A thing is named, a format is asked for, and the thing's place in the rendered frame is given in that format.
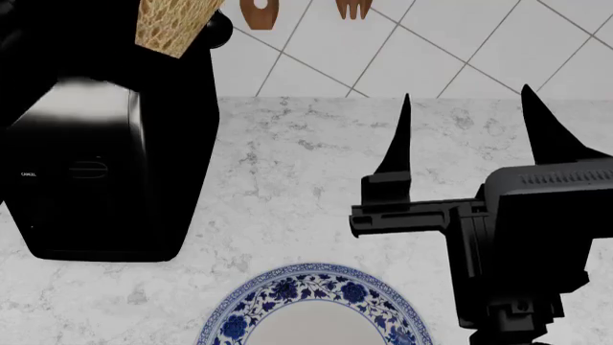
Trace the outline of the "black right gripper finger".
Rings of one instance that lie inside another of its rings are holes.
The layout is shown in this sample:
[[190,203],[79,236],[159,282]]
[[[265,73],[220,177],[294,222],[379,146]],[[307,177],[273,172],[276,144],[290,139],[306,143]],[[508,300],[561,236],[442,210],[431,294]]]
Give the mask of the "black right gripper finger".
[[586,147],[540,100],[528,84],[521,89],[521,107],[534,162],[537,166],[613,160],[613,156]]
[[410,140],[411,103],[409,94],[405,94],[393,140],[382,162],[373,174],[361,178],[363,206],[410,202]]

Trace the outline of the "blue and white porcelain plate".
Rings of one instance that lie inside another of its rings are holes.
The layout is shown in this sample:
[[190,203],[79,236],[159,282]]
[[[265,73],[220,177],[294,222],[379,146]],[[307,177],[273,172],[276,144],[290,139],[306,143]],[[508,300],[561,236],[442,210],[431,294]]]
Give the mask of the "blue and white porcelain plate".
[[357,312],[383,345],[435,345],[409,301],[383,281],[339,264],[291,264],[263,272],[230,292],[193,345],[246,345],[263,321],[306,302],[332,303]]

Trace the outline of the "toasted bread slice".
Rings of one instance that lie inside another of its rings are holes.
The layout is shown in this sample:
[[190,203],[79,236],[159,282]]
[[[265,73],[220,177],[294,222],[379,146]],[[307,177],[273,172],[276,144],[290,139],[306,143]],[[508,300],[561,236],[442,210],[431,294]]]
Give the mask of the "toasted bread slice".
[[225,0],[140,0],[134,43],[181,58]]

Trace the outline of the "wooden fork spatula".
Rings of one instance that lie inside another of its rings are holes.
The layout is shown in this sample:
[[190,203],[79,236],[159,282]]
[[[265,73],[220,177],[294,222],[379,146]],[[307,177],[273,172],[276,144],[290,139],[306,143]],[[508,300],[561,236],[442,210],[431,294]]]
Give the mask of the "wooden fork spatula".
[[335,0],[342,19],[365,19],[373,0]]

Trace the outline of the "wooden slotted spoon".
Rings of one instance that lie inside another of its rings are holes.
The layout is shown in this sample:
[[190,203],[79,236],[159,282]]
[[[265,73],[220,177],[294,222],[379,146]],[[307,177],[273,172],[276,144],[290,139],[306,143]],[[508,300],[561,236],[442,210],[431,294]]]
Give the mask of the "wooden slotted spoon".
[[255,0],[239,0],[239,5],[243,18],[251,30],[272,30],[279,13],[279,0],[267,0],[264,8],[258,8]]

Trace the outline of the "black toaster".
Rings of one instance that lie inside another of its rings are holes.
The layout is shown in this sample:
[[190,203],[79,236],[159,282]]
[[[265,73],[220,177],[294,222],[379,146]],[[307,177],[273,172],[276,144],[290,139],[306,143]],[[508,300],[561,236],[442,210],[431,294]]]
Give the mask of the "black toaster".
[[32,254],[155,263],[186,239],[219,126],[202,30],[134,43],[140,0],[0,0],[0,204]]

